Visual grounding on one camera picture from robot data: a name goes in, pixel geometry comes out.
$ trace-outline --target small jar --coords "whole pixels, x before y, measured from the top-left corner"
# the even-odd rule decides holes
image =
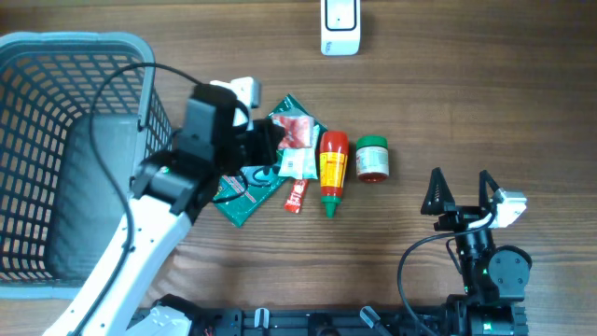
[[[382,182],[388,178],[388,140],[379,135],[366,135],[356,142],[356,176],[363,182]]]

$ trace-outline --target white sticker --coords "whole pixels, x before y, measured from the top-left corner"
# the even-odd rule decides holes
[[[356,174],[368,173],[390,174],[388,150],[386,148],[369,146],[356,151]]]

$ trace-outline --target yellow label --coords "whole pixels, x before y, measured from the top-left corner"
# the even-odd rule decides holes
[[[319,172],[322,187],[342,188],[346,173],[346,155],[333,152],[319,154]]]

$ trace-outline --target wooden table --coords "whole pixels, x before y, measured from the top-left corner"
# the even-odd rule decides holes
[[[475,204],[479,171],[527,195],[528,210],[497,231],[534,258],[527,287],[533,335],[597,328],[597,20],[592,4],[532,1],[367,1],[354,57],[319,51],[319,3],[11,9],[0,33],[128,31],[157,60],[201,79],[263,81],[265,116],[291,92],[352,141],[383,134],[391,178],[364,185],[349,168],[344,202],[325,218],[312,184],[303,212],[283,186],[233,228],[211,205],[176,248],[144,305],[173,293],[201,306],[399,306],[396,267],[433,233],[419,209],[441,166],[458,203]],[[180,125],[189,84],[158,73]],[[405,269],[413,304],[462,293],[442,242]],[[39,334],[68,301],[0,301],[0,334]]]

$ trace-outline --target food wrapper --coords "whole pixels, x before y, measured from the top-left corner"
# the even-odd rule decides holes
[[[319,125],[313,127],[311,141],[314,143],[317,143],[317,139],[319,139],[320,128]],[[317,146],[285,149],[279,176],[294,177],[296,179],[317,179],[316,149]]]
[[[278,104],[270,113],[269,117],[280,113],[288,115],[306,115],[310,114],[300,103],[290,94],[288,94],[280,104]],[[325,125],[319,123],[316,119],[315,124],[321,127],[320,133],[327,131]],[[269,167],[244,167],[243,173],[247,177],[249,187],[243,196],[228,203],[217,203],[215,207],[224,214],[237,228],[240,228],[244,222],[264,203],[270,196],[286,181],[287,177],[278,176],[280,165],[282,164],[283,151],[278,150],[278,162]],[[222,176],[218,187],[216,198],[228,197],[243,191],[243,181],[239,177]]]
[[[273,123],[284,127],[286,135],[278,145],[284,148],[310,148],[312,143],[313,118],[302,116],[287,116],[281,113],[271,116]]]
[[[290,196],[288,196],[286,204],[284,204],[284,209],[286,211],[293,214],[298,214],[300,212],[302,199],[305,197],[305,192],[307,192],[307,186],[309,186],[309,180],[295,181],[294,186],[292,186],[292,191],[290,191]]]

